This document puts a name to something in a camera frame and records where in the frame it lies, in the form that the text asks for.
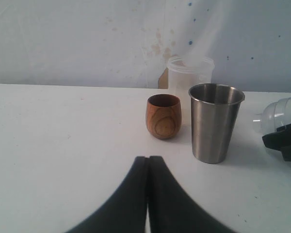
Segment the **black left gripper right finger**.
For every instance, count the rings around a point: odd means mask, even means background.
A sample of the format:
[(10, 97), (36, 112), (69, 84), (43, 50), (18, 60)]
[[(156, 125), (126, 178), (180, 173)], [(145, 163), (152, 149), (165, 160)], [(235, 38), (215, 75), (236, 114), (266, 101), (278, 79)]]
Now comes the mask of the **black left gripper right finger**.
[(149, 158), (148, 211), (152, 233), (231, 233), (179, 185), (164, 159)]

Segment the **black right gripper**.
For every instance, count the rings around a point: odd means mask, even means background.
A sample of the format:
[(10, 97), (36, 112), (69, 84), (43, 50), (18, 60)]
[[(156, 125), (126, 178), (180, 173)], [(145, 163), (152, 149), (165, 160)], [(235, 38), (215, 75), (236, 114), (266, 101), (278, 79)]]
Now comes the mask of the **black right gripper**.
[(266, 148), (280, 151), (284, 161), (291, 162), (291, 124), (278, 127), (262, 137)]

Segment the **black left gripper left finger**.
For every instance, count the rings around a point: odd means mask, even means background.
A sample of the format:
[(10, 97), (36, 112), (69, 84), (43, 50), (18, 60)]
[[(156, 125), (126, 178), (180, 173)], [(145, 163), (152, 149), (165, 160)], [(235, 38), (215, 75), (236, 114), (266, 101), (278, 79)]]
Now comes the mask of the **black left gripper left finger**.
[(143, 233), (146, 228), (149, 159), (137, 156), (115, 192), (70, 233)]

